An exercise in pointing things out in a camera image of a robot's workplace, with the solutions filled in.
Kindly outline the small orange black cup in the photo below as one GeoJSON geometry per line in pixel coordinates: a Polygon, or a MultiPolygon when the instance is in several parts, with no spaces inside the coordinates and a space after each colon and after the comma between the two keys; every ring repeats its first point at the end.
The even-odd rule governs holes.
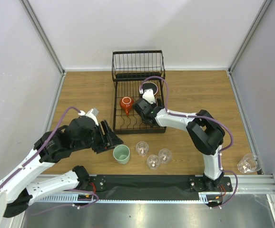
{"type": "Polygon", "coordinates": [[[125,96],[121,98],[119,102],[119,105],[121,109],[125,112],[126,116],[129,116],[129,113],[132,111],[133,104],[134,104],[134,99],[129,96],[125,96]]]}

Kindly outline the black skull pattern mug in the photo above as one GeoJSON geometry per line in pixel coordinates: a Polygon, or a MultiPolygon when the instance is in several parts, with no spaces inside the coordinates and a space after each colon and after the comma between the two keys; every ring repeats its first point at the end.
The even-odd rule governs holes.
{"type": "MultiPolygon", "coordinates": [[[[140,85],[139,90],[140,89],[143,89],[143,90],[153,89],[154,95],[155,95],[155,99],[157,99],[157,96],[158,96],[158,86],[155,83],[153,83],[153,82],[145,82],[142,85],[140,85]]],[[[157,100],[156,100],[156,103],[151,104],[151,106],[152,107],[156,107],[157,106],[157,100]]]]}

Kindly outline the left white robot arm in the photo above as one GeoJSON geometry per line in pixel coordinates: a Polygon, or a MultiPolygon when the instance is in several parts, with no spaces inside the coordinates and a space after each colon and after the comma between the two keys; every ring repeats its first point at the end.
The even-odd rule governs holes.
{"type": "Polygon", "coordinates": [[[73,152],[92,149],[95,153],[105,152],[123,144],[111,130],[106,120],[100,123],[87,116],[73,119],[55,132],[46,132],[35,144],[27,157],[12,173],[0,181],[0,193],[7,193],[4,218],[24,212],[30,205],[52,193],[63,190],[86,190],[90,176],[84,166],[49,181],[34,183],[35,178],[73,152]]]}

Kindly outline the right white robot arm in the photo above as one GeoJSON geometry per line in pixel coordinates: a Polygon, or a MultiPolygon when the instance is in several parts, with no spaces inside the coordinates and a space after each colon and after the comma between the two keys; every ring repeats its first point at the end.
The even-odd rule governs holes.
{"type": "Polygon", "coordinates": [[[133,109],[142,122],[150,127],[171,127],[187,132],[204,160],[204,185],[210,191],[221,186],[224,173],[221,168],[221,155],[225,131],[206,110],[198,113],[171,111],[156,104],[150,104],[140,98],[133,104],[133,109]]]}

